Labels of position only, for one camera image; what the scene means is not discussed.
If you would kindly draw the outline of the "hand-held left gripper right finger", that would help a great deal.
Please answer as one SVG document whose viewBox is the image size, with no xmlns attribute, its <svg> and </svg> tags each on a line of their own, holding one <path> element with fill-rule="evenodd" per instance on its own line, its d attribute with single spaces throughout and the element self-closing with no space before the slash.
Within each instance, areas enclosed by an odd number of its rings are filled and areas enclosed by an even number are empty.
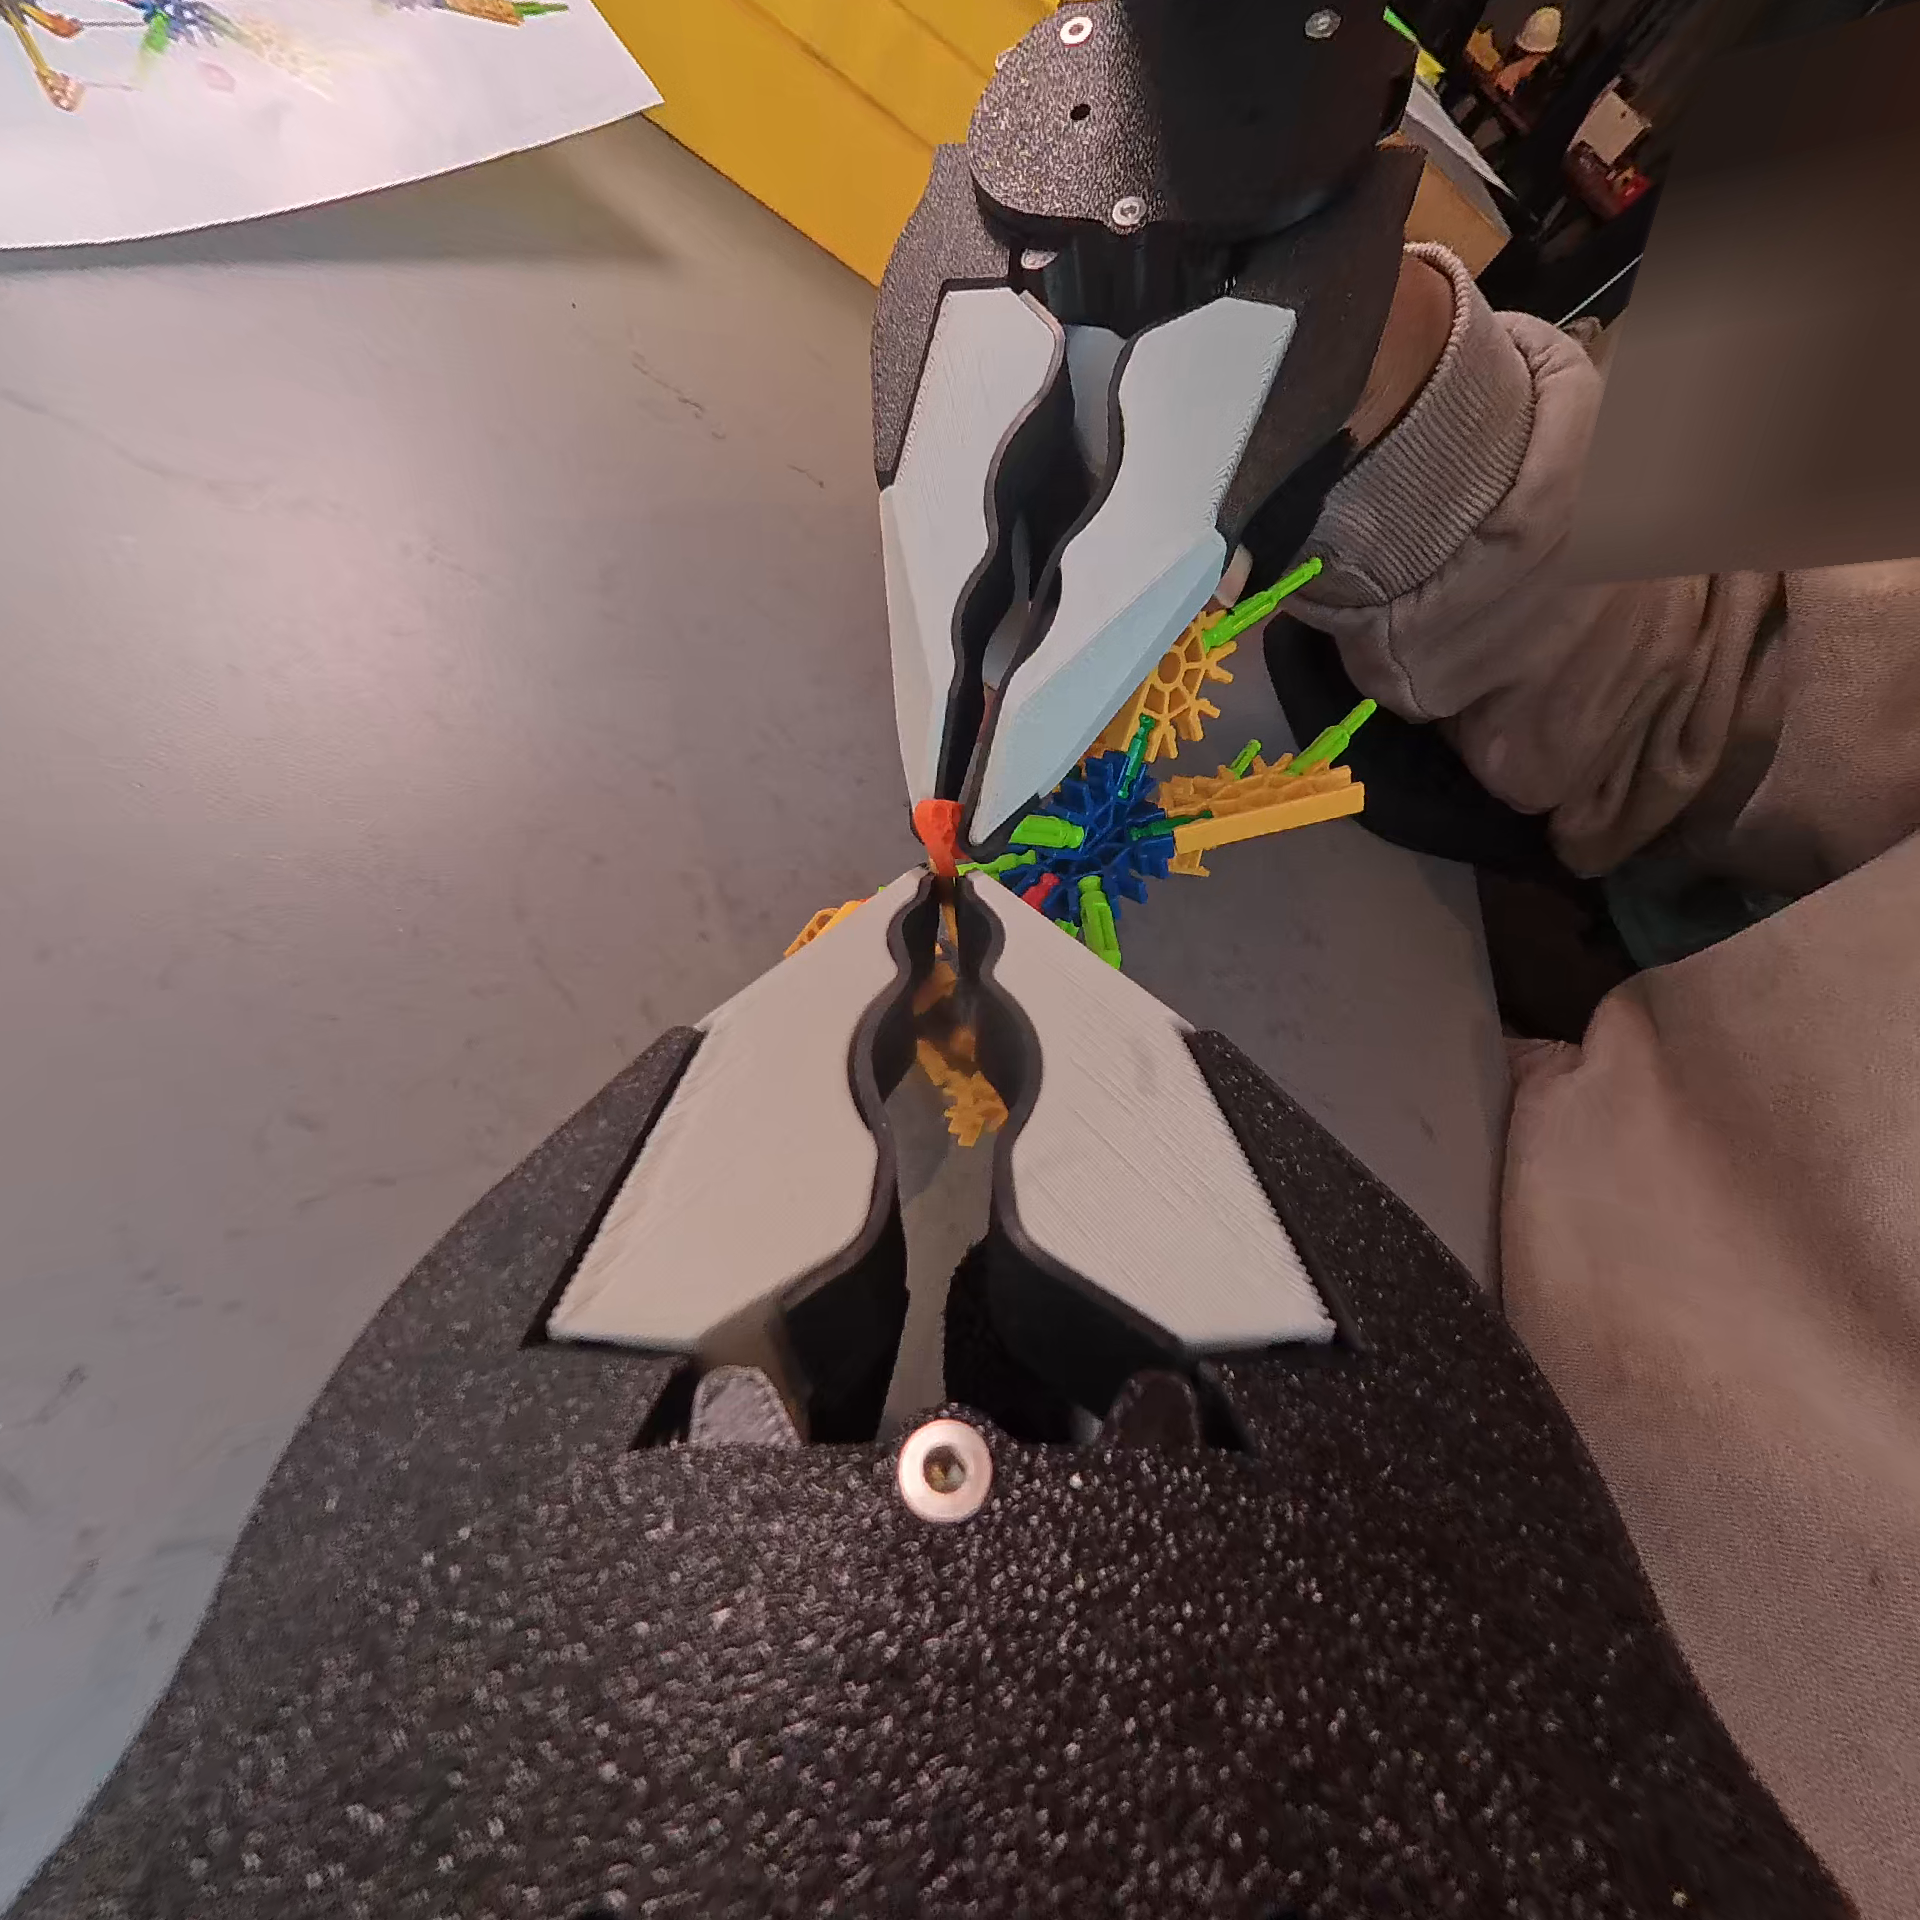
<svg viewBox="0 0 1920 1920">
<path fill-rule="evenodd" d="M 978 1058 L 1005 1103 L 963 1267 L 1019 1430 L 1107 1423 L 1142 1374 L 1243 1432 L 1222 1356 L 1321 1350 L 1335 1315 L 1216 1099 L 1196 1031 L 994 879 L 959 881 Z"/>
</svg>

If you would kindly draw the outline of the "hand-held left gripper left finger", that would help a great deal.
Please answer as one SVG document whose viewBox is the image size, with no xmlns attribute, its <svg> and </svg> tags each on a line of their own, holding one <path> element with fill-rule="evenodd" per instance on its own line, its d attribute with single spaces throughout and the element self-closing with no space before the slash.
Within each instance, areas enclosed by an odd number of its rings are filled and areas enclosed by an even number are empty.
<svg viewBox="0 0 1920 1920">
<path fill-rule="evenodd" d="M 875 1432 L 904 1329 L 885 1093 L 937 890 L 910 869 L 707 1013 L 547 1339 L 768 1374 L 803 1432 Z"/>
</svg>

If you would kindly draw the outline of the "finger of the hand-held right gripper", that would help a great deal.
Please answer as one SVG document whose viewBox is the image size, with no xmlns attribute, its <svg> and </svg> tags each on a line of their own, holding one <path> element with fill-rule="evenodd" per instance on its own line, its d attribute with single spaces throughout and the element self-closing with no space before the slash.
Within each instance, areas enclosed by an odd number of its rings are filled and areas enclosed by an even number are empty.
<svg viewBox="0 0 1920 1920">
<path fill-rule="evenodd" d="M 1101 491 L 1042 571 L 980 742 L 974 848 L 1068 773 L 1210 596 L 1218 510 L 1296 323 L 1288 306 L 1228 296 L 1120 350 Z"/>
<path fill-rule="evenodd" d="M 1007 286 L 949 290 L 879 493 L 894 713 L 910 805 L 963 793 L 984 660 L 1017 588 L 1013 526 L 1064 419 L 1064 329 Z"/>
</svg>

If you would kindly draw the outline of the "colourful toy construction model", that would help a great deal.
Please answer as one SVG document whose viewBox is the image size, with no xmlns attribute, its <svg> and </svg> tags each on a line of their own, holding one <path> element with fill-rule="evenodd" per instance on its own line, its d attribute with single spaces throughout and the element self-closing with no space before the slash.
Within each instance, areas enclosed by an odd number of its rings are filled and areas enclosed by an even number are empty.
<svg viewBox="0 0 1920 1920">
<path fill-rule="evenodd" d="M 1350 818 L 1364 789 L 1345 764 L 1374 715 L 1362 699 L 1304 748 L 1267 758 L 1247 740 L 1212 773 L 1181 773 L 1181 742 L 1200 744 L 1218 719 L 1210 684 L 1232 680 L 1228 658 L 1249 629 L 1319 573 L 1308 559 L 1269 588 L 1204 608 L 1117 707 L 1068 775 L 1011 830 L 1007 849 L 957 871 L 1005 883 L 1027 906 L 1107 966 L 1122 966 L 1118 916 L 1165 877 L 1206 877 L 1210 851 L 1276 832 Z"/>
</svg>

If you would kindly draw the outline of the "person's right forearm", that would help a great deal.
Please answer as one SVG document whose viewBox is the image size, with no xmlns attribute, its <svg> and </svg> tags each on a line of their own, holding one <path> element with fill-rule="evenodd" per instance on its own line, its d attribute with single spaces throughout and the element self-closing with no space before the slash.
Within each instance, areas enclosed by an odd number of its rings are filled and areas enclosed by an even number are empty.
<svg viewBox="0 0 1920 1920">
<path fill-rule="evenodd" d="M 1918 826 L 1916 561 L 1577 584 L 1563 559 L 1604 376 L 1403 249 L 1399 401 L 1333 487 L 1300 618 L 1356 688 L 1436 723 L 1575 873 L 1666 842 L 1797 896 Z"/>
</svg>

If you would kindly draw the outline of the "grey desk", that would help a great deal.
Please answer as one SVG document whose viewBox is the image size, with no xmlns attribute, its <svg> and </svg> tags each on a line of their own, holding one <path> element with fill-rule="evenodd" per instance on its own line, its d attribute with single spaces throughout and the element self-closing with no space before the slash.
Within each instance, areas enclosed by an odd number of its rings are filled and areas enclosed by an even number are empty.
<svg viewBox="0 0 1920 1920">
<path fill-rule="evenodd" d="M 643 119 L 3 257 L 3 1896 L 393 1286 L 918 857 L 871 288 Z"/>
</svg>

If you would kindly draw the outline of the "person's right hand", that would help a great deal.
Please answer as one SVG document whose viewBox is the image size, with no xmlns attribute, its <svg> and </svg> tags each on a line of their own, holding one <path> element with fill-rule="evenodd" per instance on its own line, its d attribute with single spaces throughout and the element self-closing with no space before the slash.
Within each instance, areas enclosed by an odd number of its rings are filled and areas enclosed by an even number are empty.
<svg viewBox="0 0 1920 1920">
<path fill-rule="evenodd" d="M 1448 350 L 1456 311 L 1454 265 L 1444 247 L 1403 249 L 1387 319 L 1348 419 L 1356 448 L 1366 450 L 1393 430 Z"/>
</svg>

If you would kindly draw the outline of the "yellow storage bin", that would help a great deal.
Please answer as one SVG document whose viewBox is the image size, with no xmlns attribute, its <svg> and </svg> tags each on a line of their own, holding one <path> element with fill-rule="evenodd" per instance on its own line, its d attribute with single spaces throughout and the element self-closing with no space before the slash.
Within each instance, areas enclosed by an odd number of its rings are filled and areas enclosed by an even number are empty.
<svg viewBox="0 0 1920 1920">
<path fill-rule="evenodd" d="M 933 152 L 1052 2 L 602 2 L 651 119 L 877 284 Z"/>
</svg>

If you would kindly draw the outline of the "person's brown hoodie torso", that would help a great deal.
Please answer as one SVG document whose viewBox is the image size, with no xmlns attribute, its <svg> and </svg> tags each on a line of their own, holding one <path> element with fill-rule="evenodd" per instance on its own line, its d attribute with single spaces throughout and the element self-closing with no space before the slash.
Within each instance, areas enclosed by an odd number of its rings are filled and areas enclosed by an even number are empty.
<svg viewBox="0 0 1920 1920">
<path fill-rule="evenodd" d="M 1514 1074 L 1506 1317 L 1752 1770 L 1916 1916 L 1916 838 Z"/>
</svg>

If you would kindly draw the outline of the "printed instruction sheet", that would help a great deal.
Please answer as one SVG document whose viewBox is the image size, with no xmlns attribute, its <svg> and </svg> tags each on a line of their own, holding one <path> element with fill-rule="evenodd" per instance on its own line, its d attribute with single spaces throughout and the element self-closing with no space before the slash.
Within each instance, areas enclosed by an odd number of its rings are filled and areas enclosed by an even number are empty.
<svg viewBox="0 0 1920 1920">
<path fill-rule="evenodd" d="M 588 2 L 5 2 L 2 247 L 329 204 L 658 103 Z"/>
</svg>

